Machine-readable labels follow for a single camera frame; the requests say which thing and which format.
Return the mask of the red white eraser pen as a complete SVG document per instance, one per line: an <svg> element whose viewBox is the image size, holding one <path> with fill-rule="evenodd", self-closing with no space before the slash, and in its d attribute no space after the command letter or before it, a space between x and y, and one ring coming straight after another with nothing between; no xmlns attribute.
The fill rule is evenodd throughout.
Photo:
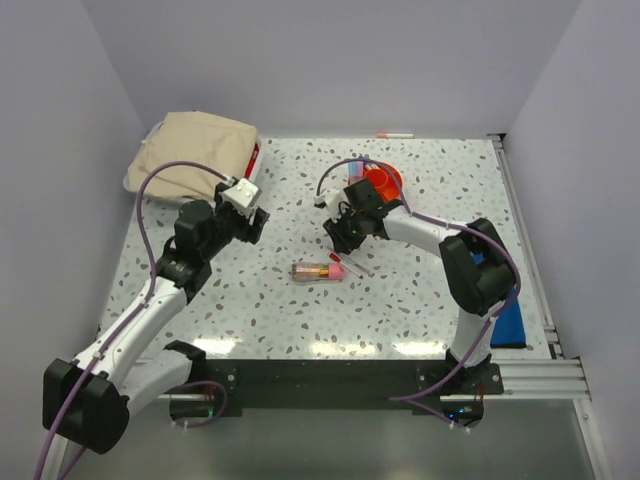
<svg viewBox="0 0 640 480"><path fill-rule="evenodd" d="M334 253L334 252L330 252L329 253L329 257L331 258L332 261L338 263L344 270L349 271L350 273L352 273L354 276L358 277L359 279L363 279L363 275L354 267L350 266L348 262L346 262L345 260L343 260L338 254Z"/></svg>

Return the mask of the pink cap clear tube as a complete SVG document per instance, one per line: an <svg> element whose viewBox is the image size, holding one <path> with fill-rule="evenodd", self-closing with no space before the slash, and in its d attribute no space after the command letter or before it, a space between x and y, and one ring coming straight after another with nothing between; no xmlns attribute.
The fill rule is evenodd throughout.
<svg viewBox="0 0 640 480"><path fill-rule="evenodd" d="M292 264L291 276L297 282L341 281L344 278L344 270L335 262L296 262Z"/></svg>

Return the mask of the peach tip white marker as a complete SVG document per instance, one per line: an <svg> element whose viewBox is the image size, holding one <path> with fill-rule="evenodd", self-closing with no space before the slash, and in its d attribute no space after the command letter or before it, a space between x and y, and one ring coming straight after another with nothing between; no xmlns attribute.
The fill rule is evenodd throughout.
<svg viewBox="0 0 640 480"><path fill-rule="evenodd" d="M392 133L392 132L380 132L377 134L379 139L413 139L415 138L412 133Z"/></svg>

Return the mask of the clear purple gel pen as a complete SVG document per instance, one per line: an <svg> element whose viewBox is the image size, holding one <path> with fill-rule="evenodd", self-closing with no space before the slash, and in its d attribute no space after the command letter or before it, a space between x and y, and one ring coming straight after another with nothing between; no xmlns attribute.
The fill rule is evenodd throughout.
<svg viewBox="0 0 640 480"><path fill-rule="evenodd" d="M324 246L323 249L327 252L328 255L329 255L330 252L334 252L334 253L338 254L343 260L348 262L350 266L352 266L355 269L357 269L363 275L363 277L369 277L369 278L373 278L374 277L374 272L373 271L368 269L361 262L359 262L358 260L352 258L351 256L349 256L347 254L343 254L343 253L337 253L331 247Z"/></svg>

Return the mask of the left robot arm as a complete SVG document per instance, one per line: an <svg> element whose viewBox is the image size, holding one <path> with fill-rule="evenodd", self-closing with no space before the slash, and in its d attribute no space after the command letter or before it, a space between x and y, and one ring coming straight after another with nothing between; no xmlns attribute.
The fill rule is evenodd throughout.
<svg viewBox="0 0 640 480"><path fill-rule="evenodd" d="M160 330L202 289L211 261L234 240L258 242L269 215L249 217L230 201L182 205L174 234L155 265L155 277L118 320L72 361L54 360L44 373L42 422L89 450L104 454L129 420L159 395L180 387L200 390L207 380L203 350L182 341L166 345L154 361L138 360Z"/></svg>

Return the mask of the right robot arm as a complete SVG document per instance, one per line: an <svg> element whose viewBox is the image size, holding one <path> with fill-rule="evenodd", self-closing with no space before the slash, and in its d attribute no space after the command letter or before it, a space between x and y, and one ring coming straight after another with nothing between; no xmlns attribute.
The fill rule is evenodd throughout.
<svg viewBox="0 0 640 480"><path fill-rule="evenodd" d="M479 365L491 354L495 319L520 293L521 279L494 225L485 218L449 223L410 210L403 198L386 201L368 180L342 190L319 190L314 205L325 209L323 227L334 251L349 255L375 237L404 243L437 256L449 293L459 307L445 369L448 386L469 392L481 380Z"/></svg>

